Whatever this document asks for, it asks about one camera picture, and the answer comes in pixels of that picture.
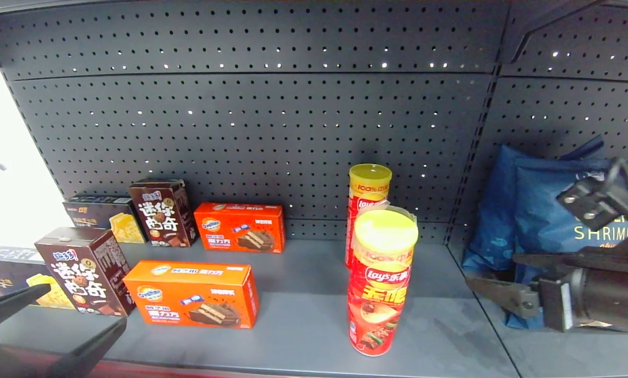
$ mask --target cardboard box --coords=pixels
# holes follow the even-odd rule
[[[74,196],[62,204],[76,227],[110,229],[119,243],[146,242],[129,197]]]
[[[42,283],[50,284],[50,292],[33,305],[56,309],[76,308],[50,275],[36,249],[0,246],[0,297]]]
[[[122,282],[130,266],[111,230],[60,227],[35,246],[77,311],[127,316],[134,309]]]
[[[280,254],[286,243],[281,206],[203,203],[195,222],[204,248]]]
[[[151,244],[190,247],[197,238],[184,180],[147,179],[129,188]]]
[[[249,265],[140,261],[125,277],[150,324],[252,328],[258,294]]]

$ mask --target pegboard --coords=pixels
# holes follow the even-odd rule
[[[346,237],[346,220],[288,219],[285,223],[288,239],[343,240]],[[444,244],[447,223],[419,223],[419,242]]]
[[[345,219],[349,167],[393,170],[391,200],[446,222],[490,75],[120,75],[9,87],[63,196],[181,177],[192,203],[281,203]]]
[[[500,78],[456,223],[475,219],[476,203],[501,144],[554,159],[597,134],[606,143],[603,157],[628,159],[628,83]]]
[[[628,81],[628,8],[590,7],[545,26],[501,74]]]
[[[8,79],[491,72],[508,2],[127,2],[0,15]]]

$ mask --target chip can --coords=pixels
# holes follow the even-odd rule
[[[417,218],[402,208],[371,206],[354,225],[347,292],[349,339],[367,356],[391,347],[412,273]]]
[[[378,164],[358,164],[349,169],[349,203],[347,206],[347,237],[345,265],[351,268],[354,258],[354,221],[358,211],[378,203],[384,203],[389,195],[391,170]]]

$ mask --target orange snack box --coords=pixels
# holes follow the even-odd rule
[[[253,328],[258,293],[250,265],[140,261],[123,278],[146,323]]]
[[[194,213],[205,249],[284,250],[284,213],[279,205],[203,203]]]

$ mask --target blue snack bag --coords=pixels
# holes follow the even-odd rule
[[[580,179],[593,176],[603,180],[610,165],[611,160],[516,160],[516,253],[573,253],[585,246],[614,247],[626,239],[628,220],[624,217],[593,232],[556,200],[559,193]],[[515,282],[528,284],[542,271],[517,264]],[[543,322],[542,317],[523,320],[510,314],[506,325],[540,328]]]
[[[532,158],[502,145],[478,207],[477,229],[465,250],[463,268],[500,271],[512,269],[514,266],[512,254],[515,251],[516,160],[562,163],[563,160],[587,158],[602,146],[603,139],[598,135],[564,155],[559,161],[553,161]]]

